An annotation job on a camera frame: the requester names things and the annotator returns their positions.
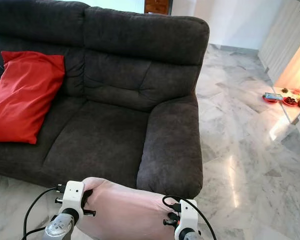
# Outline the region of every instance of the black cable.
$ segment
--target black cable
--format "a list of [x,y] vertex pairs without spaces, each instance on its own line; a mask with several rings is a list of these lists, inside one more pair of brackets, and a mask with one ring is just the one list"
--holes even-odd
[[38,228],[38,229],[35,229],[35,230],[32,230],[32,231],[29,231],[27,232],[22,238],[21,240],[27,240],[27,236],[30,235],[30,234],[33,234],[33,233],[36,233],[36,232],[39,232],[39,231],[42,231],[44,230],[46,227],[41,227],[41,228]]
[[23,221],[23,238],[22,240],[27,240],[27,220],[28,220],[28,215],[31,211],[31,209],[33,208],[33,206],[36,204],[36,202],[39,200],[39,198],[41,198],[45,193],[49,192],[49,191],[53,191],[53,190],[57,190],[58,188],[57,187],[53,187],[53,188],[49,188],[48,190],[44,191],[43,193],[41,193],[34,201],[33,203],[31,204],[31,206],[29,207],[28,211],[26,212],[25,216],[24,216],[24,221]]
[[185,202],[187,202],[191,207],[193,207],[197,212],[198,214],[203,218],[203,220],[205,221],[205,223],[207,224],[207,226],[209,227],[210,229],[210,232],[212,234],[212,237],[213,237],[213,240],[217,240],[216,238],[216,235],[215,235],[215,232],[214,230],[212,229],[212,226],[210,225],[210,223],[208,222],[208,220],[206,219],[206,217],[204,216],[204,214],[195,206],[193,205],[188,199],[185,199],[184,197],[181,197],[181,196],[174,196],[174,195],[167,195],[167,196],[164,196],[162,198],[162,202],[164,205],[166,205],[167,207],[169,208],[172,208],[173,205],[169,205],[165,202],[165,199],[168,199],[168,198],[172,198],[174,200],[176,200],[177,202],[179,202],[180,200],[183,200]]

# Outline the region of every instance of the red bowl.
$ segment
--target red bowl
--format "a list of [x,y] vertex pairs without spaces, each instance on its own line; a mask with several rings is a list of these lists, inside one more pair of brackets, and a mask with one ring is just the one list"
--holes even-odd
[[278,100],[276,99],[266,99],[264,95],[262,96],[262,98],[268,104],[276,104],[278,102]]
[[296,106],[298,106],[298,103],[297,103],[297,102],[294,103],[294,104],[290,104],[290,103],[287,103],[286,100],[287,100],[287,97],[284,97],[283,100],[282,100],[282,102],[283,102],[285,105],[287,105],[287,106],[289,106],[289,107],[296,107]]
[[298,94],[300,94],[300,89],[294,88],[292,93],[298,95]]

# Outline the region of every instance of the red pillow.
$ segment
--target red pillow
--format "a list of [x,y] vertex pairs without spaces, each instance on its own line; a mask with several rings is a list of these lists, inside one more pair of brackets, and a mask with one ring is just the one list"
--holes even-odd
[[64,56],[2,51],[0,142],[35,144],[64,75]]

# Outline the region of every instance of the baseboard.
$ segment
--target baseboard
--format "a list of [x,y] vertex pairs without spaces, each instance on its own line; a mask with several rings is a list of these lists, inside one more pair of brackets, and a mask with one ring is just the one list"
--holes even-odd
[[236,47],[236,46],[217,45],[217,44],[211,44],[211,45],[220,50],[235,52],[235,53],[239,53],[239,54],[247,54],[247,55],[257,56],[259,53],[259,50],[257,50],[257,49],[250,49],[250,48]]

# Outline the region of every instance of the marble floor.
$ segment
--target marble floor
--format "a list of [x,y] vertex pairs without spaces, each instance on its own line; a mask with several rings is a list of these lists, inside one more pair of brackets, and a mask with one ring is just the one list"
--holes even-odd
[[[256,56],[208,46],[196,88],[204,176],[196,200],[218,240],[300,240],[300,134],[279,104],[263,102],[270,86]],[[21,238],[24,214],[43,190],[0,176],[0,240]],[[57,196],[38,202],[28,229],[57,212]],[[76,229],[73,239],[90,238]]]

